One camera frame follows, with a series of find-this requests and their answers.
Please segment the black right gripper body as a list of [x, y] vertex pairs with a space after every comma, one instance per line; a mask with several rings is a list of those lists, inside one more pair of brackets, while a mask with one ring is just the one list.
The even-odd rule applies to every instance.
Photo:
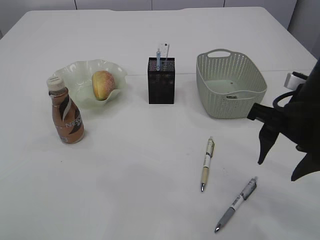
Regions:
[[305, 153], [320, 151], [320, 62], [304, 84], [278, 96], [272, 107], [253, 104], [248, 119], [276, 129]]

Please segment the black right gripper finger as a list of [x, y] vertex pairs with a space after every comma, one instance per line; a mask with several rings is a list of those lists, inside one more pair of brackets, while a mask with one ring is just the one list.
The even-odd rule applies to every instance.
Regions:
[[267, 125], [266, 123], [263, 124], [258, 136], [260, 142], [260, 153], [257, 163], [259, 165], [264, 162], [268, 152], [275, 144], [278, 136], [279, 132], [276, 129]]
[[295, 182], [308, 174], [319, 171], [320, 155], [318, 153], [307, 153], [294, 169], [291, 175], [291, 181]]

